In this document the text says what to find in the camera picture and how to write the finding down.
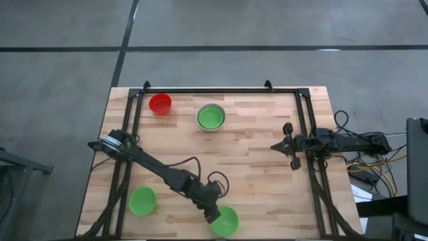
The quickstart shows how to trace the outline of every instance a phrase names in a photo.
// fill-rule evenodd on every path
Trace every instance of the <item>green bowl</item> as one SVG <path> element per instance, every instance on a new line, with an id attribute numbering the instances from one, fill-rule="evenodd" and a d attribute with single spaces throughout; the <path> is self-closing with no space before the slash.
<path id="1" fill-rule="evenodd" d="M 220 216 L 210 224 L 211 229 L 220 237 L 228 237 L 238 229 L 239 218 L 235 210 L 228 206 L 220 207 Z"/>
<path id="2" fill-rule="evenodd" d="M 202 129 L 215 131 L 223 126 L 226 113 L 218 104 L 206 104 L 199 109 L 196 119 Z"/>
<path id="3" fill-rule="evenodd" d="M 133 214 L 149 215 L 156 206 L 156 194 L 149 187 L 139 187 L 132 192 L 128 204 Z"/>

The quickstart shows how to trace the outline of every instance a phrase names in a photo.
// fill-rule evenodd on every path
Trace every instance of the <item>red bowl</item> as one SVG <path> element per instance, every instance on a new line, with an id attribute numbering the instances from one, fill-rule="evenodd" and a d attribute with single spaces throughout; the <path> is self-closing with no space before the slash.
<path id="1" fill-rule="evenodd" d="M 171 97 L 164 93 L 155 94 L 150 99 L 148 106 L 155 114 L 168 114 L 171 110 Z"/>

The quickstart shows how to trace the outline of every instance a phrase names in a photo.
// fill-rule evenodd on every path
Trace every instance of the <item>concrete floor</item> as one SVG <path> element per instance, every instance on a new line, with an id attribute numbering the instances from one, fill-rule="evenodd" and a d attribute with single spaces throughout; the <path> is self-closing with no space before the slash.
<path id="1" fill-rule="evenodd" d="M 120 46 L 131 4 L 2 0 L 0 47 Z M 416 0 L 140 0 L 129 45 L 428 44 L 427 24 Z M 55 166 L 33 176 L 14 240 L 74 235 L 117 57 L 0 53 L 0 146 Z M 420 50 L 127 53 L 119 86 L 327 86 L 348 128 L 395 133 L 428 118 L 427 62 Z M 393 173 L 406 194 L 405 162 Z"/>

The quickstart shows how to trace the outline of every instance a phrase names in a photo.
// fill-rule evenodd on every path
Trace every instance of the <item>metal stand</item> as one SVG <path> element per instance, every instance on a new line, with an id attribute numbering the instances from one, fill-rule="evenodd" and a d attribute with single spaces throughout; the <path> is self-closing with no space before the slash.
<path id="1" fill-rule="evenodd" d="M 23 172 L 23 177 L 19 182 L 18 189 L 11 197 L 12 198 L 11 204 L 9 209 L 7 210 L 7 213 L 4 219 L 4 224 L 2 225 L 3 229 L 0 232 L 0 240 L 8 241 L 10 240 L 10 233 L 14 227 L 18 208 L 20 203 L 22 202 L 22 198 L 24 196 L 25 189 L 28 186 L 29 178 L 31 177 L 31 174 L 33 173 L 34 170 L 36 170 L 36 171 L 41 171 L 44 175 L 50 175 L 54 167 L 43 165 L 35 161 L 30 161 L 28 159 L 12 155 L 2 148 L 0 148 L 0 161 L 10 164 L 7 166 L 2 166 L 2 168 L 14 167 L 22 170 Z"/>
<path id="2" fill-rule="evenodd" d="M 124 115 L 124 122 L 122 125 L 122 130 L 128 130 L 128 122 L 130 117 L 130 109 L 132 105 L 132 100 L 134 97 L 138 97 L 136 112 L 134 116 L 134 124 L 132 126 L 131 134 L 136 136 L 138 132 L 138 123 L 140 118 L 142 99 L 145 93 L 156 94 L 156 93 L 167 93 L 167 94 L 178 94 L 178 93 L 289 93 L 294 94 L 296 98 L 296 105 L 298 110 L 300 128 L 303 134 L 309 136 L 314 135 L 312 130 L 316 129 L 316 121 L 314 116 L 314 109 L 312 107 L 312 102 L 310 98 L 310 91 L 308 88 L 274 88 L 269 80 L 266 81 L 265 87 L 261 88 L 150 88 L 150 84 L 148 82 L 144 83 L 144 87 L 142 89 L 130 89 L 128 93 L 128 101 L 126 103 L 126 110 Z M 303 106 L 302 106 L 302 98 L 306 101 L 308 116 L 310 119 L 310 130 L 311 133 L 308 134 L 306 130 L 306 123 L 304 118 Z M 320 173 L 321 173 L 321 182 L 322 187 L 318 183 L 315 174 L 314 162 L 323 160 L 314 160 L 311 152 L 306 152 L 306 160 L 308 163 L 308 174 L 310 178 L 311 188 L 312 188 L 312 196 L 314 199 L 315 206 L 315 214 L 317 219 L 318 230 L 320 233 L 320 238 L 327 238 L 330 240 L 362 240 L 365 239 L 362 236 L 359 236 L 352 228 L 344 221 L 343 217 L 339 214 L 337 209 L 334 207 L 331 199 L 330 186 L 328 184 L 327 173 L 325 167 L 320 165 Z M 121 239 L 122 235 L 122 227 L 123 227 L 123 219 L 125 213 L 125 203 L 128 194 L 128 186 L 130 181 L 130 172 L 132 168 L 132 163 L 126 163 L 125 174 L 122 180 L 122 183 L 118 188 L 118 177 L 120 173 L 121 163 L 116 162 L 113 172 L 112 185 L 110 188 L 110 196 L 106 209 L 102 212 L 100 218 L 96 221 L 96 223 L 92 226 L 89 232 L 86 232 L 82 236 L 77 236 L 73 240 L 118 240 Z M 322 208 L 320 203 L 320 198 L 326 204 L 329 211 L 329 222 L 332 227 L 332 233 L 326 233 L 326 227 L 324 223 L 324 219 L 322 216 Z M 110 234 L 110 223 L 113 207 L 120 202 L 119 212 L 118 212 L 118 221 L 116 225 L 116 229 L 114 234 Z M 340 220 L 341 228 L 345 231 L 346 234 L 350 236 L 339 236 L 338 235 L 338 227 L 337 220 Z M 99 230 L 102 229 L 101 236 L 97 236 Z"/>

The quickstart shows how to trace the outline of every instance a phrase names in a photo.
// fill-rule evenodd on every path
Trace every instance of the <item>wooden table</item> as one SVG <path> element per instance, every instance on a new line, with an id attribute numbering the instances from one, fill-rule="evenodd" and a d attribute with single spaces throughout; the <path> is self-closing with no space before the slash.
<path id="1" fill-rule="evenodd" d="M 310 93 L 317 125 L 335 129 L 326 87 L 310 87 Z M 112 89 L 102 135 L 121 129 L 127 96 L 128 88 Z M 150 97 L 151 94 L 145 94 L 143 99 L 139 145 L 166 164 L 198 157 L 204 182 L 212 171 L 228 176 L 229 194 L 217 204 L 231 206 L 239 215 L 239 228 L 230 238 L 318 237 L 304 155 L 300 155 L 302 167 L 292 171 L 290 158 L 270 150 L 271 145 L 284 138 L 284 123 L 293 123 L 294 134 L 301 133 L 293 94 L 171 94 L 173 109 L 167 116 L 153 115 L 148 107 Z M 195 115 L 199 107 L 211 102 L 220 104 L 227 117 L 221 130 L 208 133 L 198 127 Z M 132 114 L 128 132 L 132 128 Z M 105 154 L 97 153 L 94 165 L 105 158 Z M 197 173 L 192 162 L 180 168 Z M 107 161 L 93 170 L 77 234 L 88 230 L 105 208 L 113 169 L 114 162 Z M 349 224 L 361 232 L 343 159 L 328 160 L 327 173 L 333 202 Z M 161 178 L 134 163 L 129 192 L 144 185 L 155 190 L 157 206 L 150 216 L 143 217 L 133 215 L 126 207 L 122 238 L 218 238 L 202 211 L 190 200 L 172 192 Z M 116 214 L 117 210 L 111 230 L 116 226 Z M 323 214 L 329 231 L 324 206 Z"/>

